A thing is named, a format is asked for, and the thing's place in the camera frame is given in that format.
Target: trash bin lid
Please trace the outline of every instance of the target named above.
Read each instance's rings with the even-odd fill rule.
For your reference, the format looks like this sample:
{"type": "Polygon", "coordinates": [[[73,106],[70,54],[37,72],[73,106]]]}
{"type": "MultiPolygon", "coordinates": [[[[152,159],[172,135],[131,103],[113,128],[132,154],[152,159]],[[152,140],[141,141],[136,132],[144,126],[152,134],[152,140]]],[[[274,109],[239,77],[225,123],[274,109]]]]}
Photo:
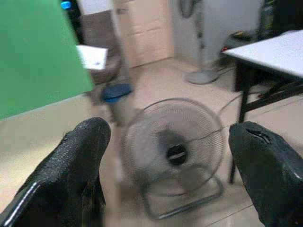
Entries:
{"type": "Polygon", "coordinates": [[[106,87],[102,91],[104,101],[112,103],[116,102],[120,97],[126,96],[132,92],[130,84],[116,84],[106,87]]]}

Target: white paper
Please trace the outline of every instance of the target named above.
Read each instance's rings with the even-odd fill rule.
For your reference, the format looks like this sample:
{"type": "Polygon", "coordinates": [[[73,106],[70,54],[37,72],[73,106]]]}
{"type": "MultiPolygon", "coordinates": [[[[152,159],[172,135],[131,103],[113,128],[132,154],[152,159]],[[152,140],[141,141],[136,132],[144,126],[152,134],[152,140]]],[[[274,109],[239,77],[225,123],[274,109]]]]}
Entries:
{"type": "Polygon", "coordinates": [[[84,68],[103,70],[106,64],[107,49],[94,46],[77,45],[77,50],[84,68]]]}

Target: standing fan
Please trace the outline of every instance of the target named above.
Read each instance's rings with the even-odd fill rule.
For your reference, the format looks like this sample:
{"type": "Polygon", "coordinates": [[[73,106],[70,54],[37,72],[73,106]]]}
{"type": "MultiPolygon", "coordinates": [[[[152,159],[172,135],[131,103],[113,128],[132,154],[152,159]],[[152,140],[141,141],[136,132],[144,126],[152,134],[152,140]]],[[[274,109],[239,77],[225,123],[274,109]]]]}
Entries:
{"type": "Polygon", "coordinates": [[[202,3],[201,0],[179,0],[179,8],[183,18],[190,18],[195,11],[195,6],[200,3],[201,5],[197,7],[197,13],[195,18],[195,27],[196,27],[196,35],[199,40],[199,49],[200,49],[200,62],[201,69],[195,72],[192,72],[185,76],[185,80],[192,84],[208,84],[216,79],[218,79],[219,75],[212,70],[203,69],[203,53],[202,50],[205,48],[204,44],[204,35],[203,35],[203,23],[204,17],[202,13],[202,3]]]}
{"type": "Polygon", "coordinates": [[[223,192],[222,183],[214,176],[223,158],[222,125],[204,105],[182,98],[154,103],[134,117],[122,144],[123,166],[140,188],[154,219],[206,204],[223,192]],[[217,184],[216,193],[162,214],[152,211],[149,194],[178,200],[211,178],[217,184]]]}

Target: table leg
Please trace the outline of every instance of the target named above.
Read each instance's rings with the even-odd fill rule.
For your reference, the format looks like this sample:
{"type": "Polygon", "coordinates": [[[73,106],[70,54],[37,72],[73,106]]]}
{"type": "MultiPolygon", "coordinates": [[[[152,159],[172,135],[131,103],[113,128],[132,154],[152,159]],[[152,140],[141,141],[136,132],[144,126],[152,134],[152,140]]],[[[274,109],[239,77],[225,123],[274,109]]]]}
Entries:
{"type": "MultiPolygon", "coordinates": [[[[243,93],[242,93],[242,102],[241,102],[238,123],[244,122],[245,113],[246,113],[245,107],[247,104],[248,95],[250,93],[250,85],[252,82],[252,77],[253,77],[253,74],[251,72],[247,72],[243,75],[243,79],[242,79],[243,93]]],[[[230,184],[234,183],[235,171],[236,171],[236,163],[235,163],[234,159],[232,159],[232,166],[231,166],[230,177],[229,177],[230,184]]]]}

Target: white wall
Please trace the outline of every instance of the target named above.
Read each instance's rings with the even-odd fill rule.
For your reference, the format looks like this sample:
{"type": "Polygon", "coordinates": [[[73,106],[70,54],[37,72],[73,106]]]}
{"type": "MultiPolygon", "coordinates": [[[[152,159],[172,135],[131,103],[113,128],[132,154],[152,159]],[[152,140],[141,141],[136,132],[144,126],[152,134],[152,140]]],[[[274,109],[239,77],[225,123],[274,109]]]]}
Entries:
{"type": "MultiPolygon", "coordinates": [[[[193,19],[182,18],[178,2],[172,1],[175,54],[189,60],[199,59],[199,49],[193,19]]],[[[256,29],[259,8],[264,0],[203,0],[204,61],[218,59],[226,37],[239,30],[256,29]]]]}
{"type": "Polygon", "coordinates": [[[111,0],[78,0],[83,15],[103,12],[112,9],[111,0]]]}

